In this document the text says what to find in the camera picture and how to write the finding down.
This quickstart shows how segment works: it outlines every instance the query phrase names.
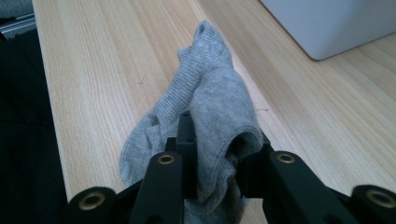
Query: wood grain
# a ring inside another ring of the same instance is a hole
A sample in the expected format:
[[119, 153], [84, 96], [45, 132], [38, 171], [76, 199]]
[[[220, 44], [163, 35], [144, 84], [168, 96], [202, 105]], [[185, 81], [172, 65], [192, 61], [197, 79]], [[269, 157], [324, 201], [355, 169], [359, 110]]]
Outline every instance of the wood grain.
[[[396, 35], [310, 60], [257, 0], [34, 0], [67, 196], [123, 189], [128, 134], [166, 91], [177, 50], [208, 20], [232, 50], [276, 150], [329, 187], [396, 191]], [[263, 223], [253, 200], [243, 223]]]

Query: knit fabric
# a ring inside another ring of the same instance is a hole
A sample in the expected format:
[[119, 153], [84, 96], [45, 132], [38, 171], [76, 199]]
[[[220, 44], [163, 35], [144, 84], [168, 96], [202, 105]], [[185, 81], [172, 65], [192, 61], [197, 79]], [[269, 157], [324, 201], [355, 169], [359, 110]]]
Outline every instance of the knit fabric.
[[125, 143], [122, 180], [129, 187], [144, 177], [149, 159], [164, 151], [166, 139], [177, 134], [180, 114], [190, 109], [198, 144], [198, 198], [185, 202], [185, 223], [238, 223], [245, 202], [233, 179], [235, 166], [262, 146], [247, 87], [207, 21], [178, 57], [180, 67], [169, 89]]

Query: white box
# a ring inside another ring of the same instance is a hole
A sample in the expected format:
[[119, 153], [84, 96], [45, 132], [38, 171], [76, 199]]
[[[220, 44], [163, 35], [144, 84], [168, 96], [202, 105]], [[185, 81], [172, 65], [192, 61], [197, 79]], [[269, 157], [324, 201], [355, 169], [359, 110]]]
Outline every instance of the white box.
[[315, 60], [396, 32], [396, 0], [261, 0]]

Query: black metal bracket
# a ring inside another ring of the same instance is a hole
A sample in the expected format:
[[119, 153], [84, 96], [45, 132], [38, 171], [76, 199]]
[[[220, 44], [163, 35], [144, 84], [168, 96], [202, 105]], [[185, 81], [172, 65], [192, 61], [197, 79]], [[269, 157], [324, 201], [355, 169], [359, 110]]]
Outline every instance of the black metal bracket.
[[[235, 178], [244, 197], [263, 198], [268, 223], [396, 223], [394, 192], [366, 185], [347, 197], [324, 186], [297, 155], [274, 151], [263, 136], [262, 150], [238, 164]], [[186, 112], [177, 137], [151, 158], [142, 181], [119, 194], [86, 189], [71, 200], [58, 223], [182, 223], [183, 199], [196, 197], [196, 151]]]

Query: light wood surface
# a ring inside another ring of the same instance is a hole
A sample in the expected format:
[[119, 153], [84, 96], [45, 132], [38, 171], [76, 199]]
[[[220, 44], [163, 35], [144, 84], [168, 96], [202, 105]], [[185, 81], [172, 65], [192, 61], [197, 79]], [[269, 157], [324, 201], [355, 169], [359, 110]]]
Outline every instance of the light wood surface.
[[[396, 191], [396, 35], [316, 62], [258, 0], [34, 0], [70, 200], [120, 192], [128, 134], [166, 91], [177, 50], [208, 20], [223, 35], [275, 150], [327, 186]], [[264, 222], [253, 200], [243, 223]]]

